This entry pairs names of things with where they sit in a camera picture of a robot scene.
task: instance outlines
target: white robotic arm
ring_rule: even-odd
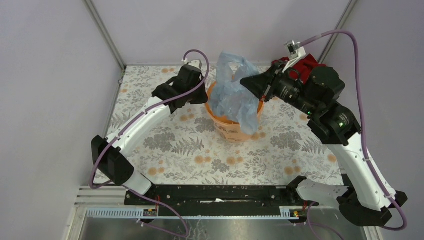
[[[371,173],[370,168],[367,166],[364,154],[362,153],[361,135],[355,133],[348,142],[349,145],[347,146],[327,145],[327,147],[344,167],[356,191],[359,203],[363,207],[374,211],[381,211],[382,208],[388,208],[392,203],[385,196]],[[374,160],[370,158],[370,161],[372,161],[378,176],[394,197],[396,191],[387,183]],[[298,185],[296,190],[299,196],[306,201],[313,201],[338,209],[340,203],[337,198],[343,197],[349,189],[348,186],[330,186],[306,179]]]
[[[123,128],[118,129],[117,131],[109,134],[107,136],[108,143],[109,141],[117,138],[117,140],[112,144],[114,149],[119,149],[120,154],[124,158],[128,158],[137,145],[146,138],[146,135],[160,122],[168,118],[171,115],[171,109],[169,106],[160,105],[155,107],[148,114],[146,109],[162,102],[163,100],[158,97],[150,97],[147,100],[147,103],[123,126],[127,126],[132,123],[131,126],[122,134]],[[131,176],[128,180],[122,185],[136,191],[139,194],[144,195],[152,187],[152,182],[148,180],[144,175],[137,172],[134,167]]]

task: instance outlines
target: metal edge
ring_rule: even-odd
[[[69,217],[66,221],[65,229],[63,230],[63,236],[61,238],[62,240],[69,239],[69,236],[71,235],[71,228],[72,228],[74,220],[75,220],[75,215],[77,213],[77,209],[78,209],[77,207],[73,207],[70,210]]]
[[[70,226],[70,232],[67,240],[79,240],[86,220],[87,209],[85,207],[76,208],[75,217]]]
[[[82,1],[85,3],[85,7],[90,13],[95,25],[97,26],[98,31],[100,32],[104,41],[106,42],[106,45],[109,47],[110,51],[112,52],[112,55],[116,60],[116,63],[119,65],[122,71],[124,71],[125,70],[124,60],[122,59],[121,54],[119,53],[117,49],[117,46],[112,40],[111,35],[106,29],[105,24],[103,23],[102,18],[100,17],[99,12],[96,9],[96,6],[94,5],[92,0],[82,0]]]
[[[121,186],[104,186],[101,189],[79,188],[76,207],[123,207],[127,190]]]
[[[357,2],[358,2],[358,0],[350,0],[349,1],[346,9],[344,10],[343,14],[341,15],[340,20],[337,23],[335,29],[342,29],[345,26],[346,21],[348,20],[349,16],[351,15],[352,11],[354,10]],[[331,35],[330,39],[328,40],[327,44],[325,45],[324,50],[321,53],[321,56],[319,56],[318,63],[322,64],[326,60],[330,50],[332,49],[334,43],[336,42],[336,39],[337,39],[338,36],[339,36],[338,34]]]
[[[116,85],[116,89],[113,95],[113,102],[112,102],[112,105],[110,106],[109,113],[107,115],[107,123],[106,123],[106,126],[104,126],[102,137],[106,137],[108,135],[109,127],[111,126],[112,116],[114,115],[115,107],[117,106],[117,100],[121,90],[122,79],[124,78],[124,74],[125,74],[125,71],[123,71],[122,78],[118,81],[118,84]]]
[[[379,227],[367,226],[363,228],[367,240],[383,240],[383,235]]]

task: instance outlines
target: white wall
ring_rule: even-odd
[[[359,44],[362,98],[368,148],[381,172],[409,200],[409,227],[383,231],[385,240],[422,239],[424,136],[424,3],[422,0],[358,1],[347,22]],[[339,36],[326,63],[346,82],[341,102],[359,117],[354,55],[350,39]],[[400,226],[400,217],[389,226]]]
[[[252,62],[287,55],[284,43],[334,29],[349,0],[94,0],[127,65],[180,63],[189,49]],[[326,42],[311,50],[317,58]]]
[[[120,70],[82,0],[0,3],[0,239],[57,240]]]

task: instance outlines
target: blue plastic bag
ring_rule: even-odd
[[[240,65],[235,74],[230,63]],[[216,66],[216,85],[208,101],[213,114],[239,123],[241,131],[249,135],[256,133],[259,127],[259,99],[242,86],[240,80],[258,74],[258,68],[246,58],[223,51]]]

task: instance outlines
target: floral tablecloth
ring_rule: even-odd
[[[131,118],[180,67],[129,66],[108,133]],[[264,72],[268,66],[258,68]],[[212,66],[207,88],[215,76]],[[223,139],[203,104],[187,104],[159,123],[128,160],[156,184],[287,185],[298,175],[342,184],[336,157],[307,127],[307,116],[278,99],[265,104],[258,132],[242,143]],[[106,180],[98,171],[95,183]]]

